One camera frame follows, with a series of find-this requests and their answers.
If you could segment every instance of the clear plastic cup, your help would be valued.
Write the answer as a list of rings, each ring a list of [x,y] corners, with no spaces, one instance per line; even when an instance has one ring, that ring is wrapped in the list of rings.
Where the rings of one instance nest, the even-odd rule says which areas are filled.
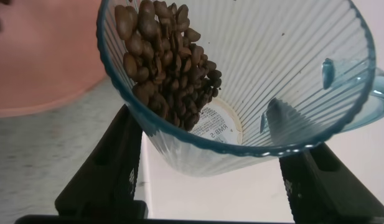
[[[126,47],[114,7],[139,2],[102,1],[98,48],[133,116],[179,172],[229,172],[313,148],[347,124],[353,129],[384,116],[364,108],[353,121],[369,96],[384,109],[384,86],[372,88],[373,38],[351,1],[174,1],[189,7],[190,27],[202,36],[197,44],[222,72],[222,90],[199,123],[190,133],[176,128],[133,96],[122,66]]]

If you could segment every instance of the gray surface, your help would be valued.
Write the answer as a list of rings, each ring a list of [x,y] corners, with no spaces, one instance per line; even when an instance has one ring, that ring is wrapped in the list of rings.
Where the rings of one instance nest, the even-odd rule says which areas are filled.
[[[62,108],[0,119],[0,223],[27,214],[56,214],[54,200],[122,104],[105,80]]]

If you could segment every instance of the white label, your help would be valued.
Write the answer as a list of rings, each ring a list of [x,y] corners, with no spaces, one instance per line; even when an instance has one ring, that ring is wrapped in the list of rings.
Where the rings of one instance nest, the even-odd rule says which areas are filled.
[[[191,133],[218,142],[239,144],[240,132],[236,129],[234,119],[225,108],[214,103],[210,103],[201,110],[200,120]]]

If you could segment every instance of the cup handle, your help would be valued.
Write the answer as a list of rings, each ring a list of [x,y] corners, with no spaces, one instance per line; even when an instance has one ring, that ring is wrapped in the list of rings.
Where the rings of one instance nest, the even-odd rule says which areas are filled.
[[[368,125],[384,117],[384,71],[375,70],[375,78],[372,91],[362,110],[347,124],[341,132],[351,131]]]

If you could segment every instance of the cup rim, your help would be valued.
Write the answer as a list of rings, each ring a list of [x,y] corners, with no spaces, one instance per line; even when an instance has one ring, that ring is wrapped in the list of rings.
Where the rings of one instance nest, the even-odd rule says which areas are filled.
[[[365,86],[360,92],[360,96],[356,99],[354,105],[346,112],[346,114],[340,118],[332,126],[324,129],[319,134],[300,142],[297,144],[285,144],[279,146],[242,146],[234,144],[226,144],[222,142],[216,142],[213,140],[205,139],[194,134],[190,134],[187,131],[184,131],[178,127],[173,126],[167,121],[160,118],[158,115],[149,110],[146,106],[139,102],[135,96],[127,90],[122,84],[120,84],[119,73],[114,69],[114,64],[110,60],[109,51],[104,43],[104,29],[105,29],[105,12],[108,8],[110,0],[101,0],[101,6],[98,11],[98,19],[96,20],[96,37],[98,39],[98,48],[100,51],[100,59],[105,66],[106,73],[111,78],[113,86],[119,91],[122,98],[127,99],[126,102],[129,103],[127,106],[138,111],[141,116],[146,118],[150,123],[154,123],[160,127],[157,131],[162,131],[164,133],[170,134],[182,142],[186,142],[194,145],[200,149],[211,150],[220,154],[233,154],[235,156],[254,156],[254,157],[266,157],[266,156],[286,156],[294,152],[299,152],[304,149],[310,149],[316,147],[318,144],[325,142],[330,139],[334,134],[337,134],[343,130],[344,126],[351,123],[355,115],[360,112],[363,108],[363,104],[367,101],[369,93],[372,89],[372,84],[375,77],[375,68],[376,68],[376,57],[375,57],[375,46],[372,33],[368,28],[367,23],[362,17],[359,10],[356,8],[352,0],[348,1],[351,9],[355,10],[356,18],[360,19],[361,28],[365,31],[365,37],[367,40],[368,48],[368,73],[369,76],[365,82]]]

